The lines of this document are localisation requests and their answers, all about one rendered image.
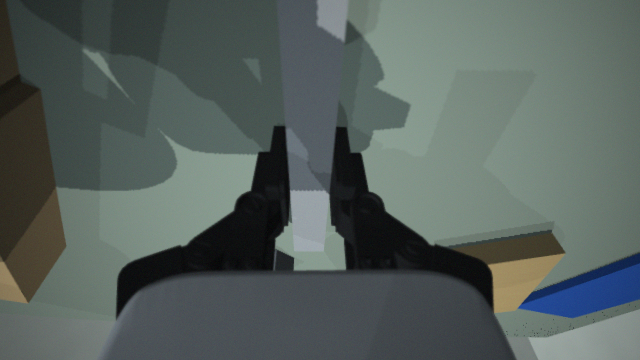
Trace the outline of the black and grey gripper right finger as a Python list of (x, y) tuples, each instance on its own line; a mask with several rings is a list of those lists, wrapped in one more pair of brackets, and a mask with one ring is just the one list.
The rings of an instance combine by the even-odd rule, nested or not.
[(329, 198), (331, 226), (344, 238), (346, 270), (425, 270), (450, 275), (473, 285), (494, 313), (489, 266), (478, 258), (430, 245), (387, 213), (383, 200), (369, 192), (362, 154), (350, 152), (347, 127), (336, 127)]

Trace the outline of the tan flat rectangular block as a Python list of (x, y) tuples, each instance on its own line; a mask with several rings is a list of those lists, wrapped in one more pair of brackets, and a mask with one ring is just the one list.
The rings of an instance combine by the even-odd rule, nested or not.
[(566, 254), (553, 233), (453, 248), (492, 271), (494, 313), (515, 311)]

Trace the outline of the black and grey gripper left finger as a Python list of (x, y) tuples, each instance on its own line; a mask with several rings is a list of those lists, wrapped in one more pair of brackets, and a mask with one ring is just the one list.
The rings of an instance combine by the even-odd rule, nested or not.
[(134, 294), (165, 277), (205, 271), (273, 271), (275, 239), (288, 226), (289, 207), (286, 128), (274, 126), (270, 152), (258, 153), (251, 191), (237, 199), (233, 212), (187, 245), (142, 257), (122, 268), (117, 279), (116, 320)]

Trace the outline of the blue flat slab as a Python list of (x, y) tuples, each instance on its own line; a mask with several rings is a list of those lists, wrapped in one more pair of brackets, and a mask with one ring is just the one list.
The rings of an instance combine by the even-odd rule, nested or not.
[(531, 293), (518, 307), (575, 318), (640, 299), (640, 253)]

